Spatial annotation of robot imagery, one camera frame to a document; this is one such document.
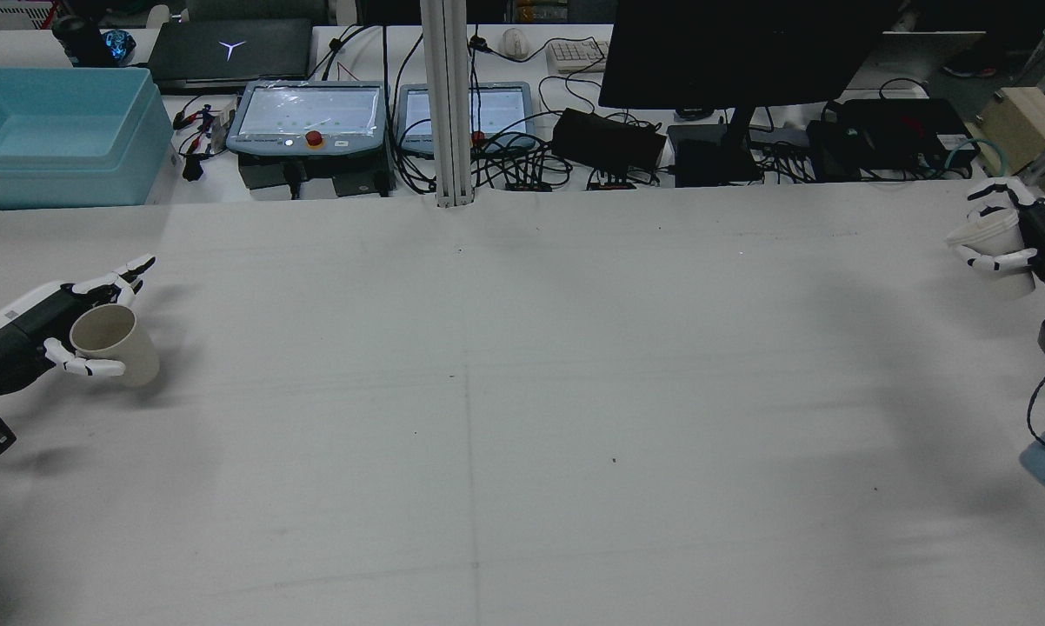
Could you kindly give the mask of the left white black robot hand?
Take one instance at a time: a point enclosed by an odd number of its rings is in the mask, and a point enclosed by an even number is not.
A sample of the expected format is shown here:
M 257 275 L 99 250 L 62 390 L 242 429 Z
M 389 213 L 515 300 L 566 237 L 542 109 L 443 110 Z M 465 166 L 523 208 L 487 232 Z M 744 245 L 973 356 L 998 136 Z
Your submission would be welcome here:
M 155 262 L 153 255 L 141 255 L 92 280 L 48 282 L 1 308 L 0 396 L 29 387 L 55 366 L 79 376 L 127 373 L 130 366 L 121 361 L 97 360 L 74 348 L 70 330 L 90 310 L 132 304 Z

